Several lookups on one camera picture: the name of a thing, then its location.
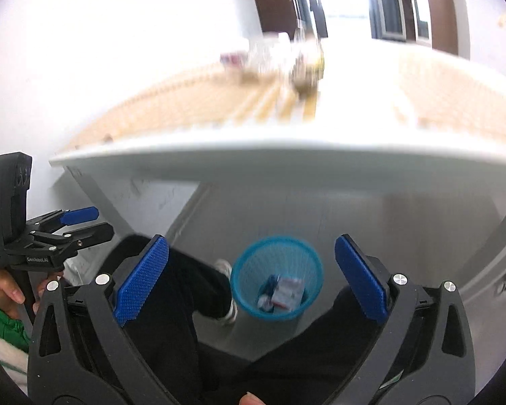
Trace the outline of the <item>person's right hand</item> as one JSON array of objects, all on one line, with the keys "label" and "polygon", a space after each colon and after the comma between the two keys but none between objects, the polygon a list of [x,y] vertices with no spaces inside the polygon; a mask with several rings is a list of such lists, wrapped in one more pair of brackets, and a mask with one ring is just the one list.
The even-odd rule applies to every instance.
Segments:
[{"label": "person's right hand", "polygon": [[239,405],[265,405],[265,403],[255,396],[254,394],[247,392],[240,400]]}]

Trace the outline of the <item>person's left hand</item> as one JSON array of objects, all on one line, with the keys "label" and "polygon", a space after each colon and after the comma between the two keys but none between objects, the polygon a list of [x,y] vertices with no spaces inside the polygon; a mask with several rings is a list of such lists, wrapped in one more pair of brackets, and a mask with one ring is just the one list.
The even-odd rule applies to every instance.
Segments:
[{"label": "person's left hand", "polygon": [[0,310],[13,320],[20,320],[19,309],[25,296],[21,288],[6,270],[0,270]]}]

